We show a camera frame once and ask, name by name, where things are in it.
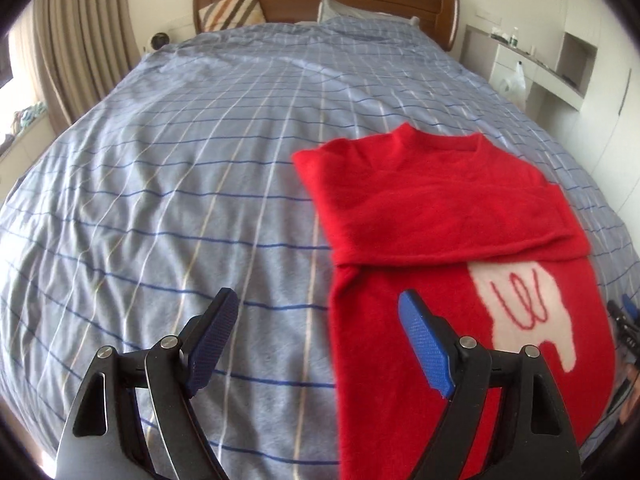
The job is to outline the red knit sweater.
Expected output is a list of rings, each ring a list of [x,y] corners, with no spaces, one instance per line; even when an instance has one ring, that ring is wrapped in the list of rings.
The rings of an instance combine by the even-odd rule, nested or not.
[[[410,125],[293,156],[332,250],[340,475],[405,479],[445,409],[398,316],[415,290],[487,348],[541,350],[578,442],[612,394],[615,352],[588,238],[562,188],[479,133]]]

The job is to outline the white wardrobe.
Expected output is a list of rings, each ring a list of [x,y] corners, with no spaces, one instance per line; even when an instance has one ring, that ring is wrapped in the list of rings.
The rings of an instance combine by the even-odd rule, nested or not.
[[[597,48],[579,112],[548,131],[596,180],[626,223],[639,220],[639,51],[604,0],[567,0],[565,30]]]

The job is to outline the white plastic bag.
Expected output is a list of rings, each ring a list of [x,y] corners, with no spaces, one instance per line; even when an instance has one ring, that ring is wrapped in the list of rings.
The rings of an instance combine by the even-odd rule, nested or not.
[[[516,62],[514,72],[500,82],[498,92],[519,110],[526,110],[527,86],[521,61]]]

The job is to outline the white desk unit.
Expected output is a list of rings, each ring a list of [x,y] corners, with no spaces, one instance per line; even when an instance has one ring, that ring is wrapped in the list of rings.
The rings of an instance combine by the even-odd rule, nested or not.
[[[568,32],[563,36],[558,62],[551,68],[517,48],[469,26],[464,35],[461,63],[485,78],[496,91],[499,84],[521,61],[527,86],[526,110],[529,118],[542,116],[544,103],[554,99],[571,110],[584,104],[598,49]]]

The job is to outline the grey plaid duvet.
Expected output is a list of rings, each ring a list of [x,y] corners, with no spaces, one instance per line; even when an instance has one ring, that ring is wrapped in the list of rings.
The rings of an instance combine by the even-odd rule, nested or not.
[[[96,350],[149,348],[224,287],[239,317],[194,406],[235,479],[344,479],[332,250],[297,152],[402,125],[479,133],[562,188],[605,306],[639,293],[623,221],[574,157],[412,26],[209,32],[147,56],[1,208],[1,394],[55,454]]]

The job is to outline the green bottle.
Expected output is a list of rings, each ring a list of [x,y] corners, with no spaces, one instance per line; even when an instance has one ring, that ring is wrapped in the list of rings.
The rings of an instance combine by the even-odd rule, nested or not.
[[[510,40],[510,45],[514,48],[518,47],[518,28],[514,27],[512,35],[511,35],[511,40]]]

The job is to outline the window bench with clutter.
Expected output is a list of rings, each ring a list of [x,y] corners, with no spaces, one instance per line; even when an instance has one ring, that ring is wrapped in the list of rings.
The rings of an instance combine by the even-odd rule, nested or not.
[[[11,147],[16,138],[47,110],[47,104],[40,101],[15,112],[10,130],[4,135],[1,142],[0,155],[3,155]]]

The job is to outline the small round bedside clock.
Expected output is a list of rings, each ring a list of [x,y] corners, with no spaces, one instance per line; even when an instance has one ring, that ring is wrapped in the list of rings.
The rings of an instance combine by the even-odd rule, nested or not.
[[[149,45],[152,51],[158,51],[162,47],[171,43],[171,38],[167,32],[157,32],[150,39]]]

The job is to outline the beige curtain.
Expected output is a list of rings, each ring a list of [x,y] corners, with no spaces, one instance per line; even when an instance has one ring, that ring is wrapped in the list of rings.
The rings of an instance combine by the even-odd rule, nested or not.
[[[141,58],[128,0],[32,0],[35,69],[51,126],[70,128]]]

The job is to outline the grey pillow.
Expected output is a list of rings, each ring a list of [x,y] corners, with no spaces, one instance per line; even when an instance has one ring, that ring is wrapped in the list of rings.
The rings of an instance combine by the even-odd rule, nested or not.
[[[332,20],[332,18],[358,18],[358,20],[382,20],[394,23],[405,23],[413,27],[419,27],[420,18],[413,16],[412,18],[402,18],[394,14],[367,11],[354,6],[348,6],[337,0],[320,0],[318,7],[317,22],[324,23]]]

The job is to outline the striped cushion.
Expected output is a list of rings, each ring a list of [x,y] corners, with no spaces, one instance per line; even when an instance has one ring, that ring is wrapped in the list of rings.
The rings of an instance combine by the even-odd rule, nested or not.
[[[198,10],[201,32],[266,24],[259,0],[218,0]]]

